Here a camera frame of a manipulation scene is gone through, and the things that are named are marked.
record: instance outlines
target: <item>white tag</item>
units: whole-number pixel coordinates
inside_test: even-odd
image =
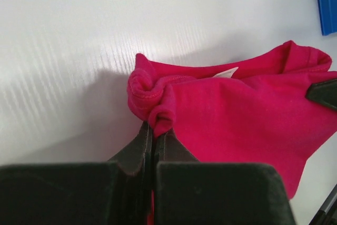
[[[232,68],[230,70],[226,70],[220,73],[217,73],[216,75],[214,75],[213,77],[227,77],[227,78],[231,78],[232,75],[234,74],[234,72],[238,69],[239,67],[235,67]]]

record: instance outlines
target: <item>folded garment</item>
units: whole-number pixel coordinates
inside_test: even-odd
[[[258,162],[276,168],[288,197],[306,160],[337,131],[337,113],[305,98],[337,78],[331,58],[289,41],[237,63],[184,67],[137,54],[128,105],[158,137],[173,128],[202,162]]]

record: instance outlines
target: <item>red fabric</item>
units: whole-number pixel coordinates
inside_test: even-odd
[[[337,131],[337,113],[305,98],[312,83],[337,78],[330,65],[325,53],[291,41],[253,59],[210,67],[138,54],[128,105],[156,137],[173,127],[202,162],[273,165],[292,198],[306,160]],[[234,67],[232,78],[213,77]]]

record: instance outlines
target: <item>white surface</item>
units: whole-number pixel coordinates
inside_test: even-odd
[[[337,59],[316,0],[0,0],[0,163],[97,161],[138,131],[134,54],[214,65],[295,40]],[[336,136],[308,161],[292,207],[308,224],[337,183]]]

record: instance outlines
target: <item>blue container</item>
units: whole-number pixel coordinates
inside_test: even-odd
[[[337,0],[318,0],[322,34],[337,32]]]

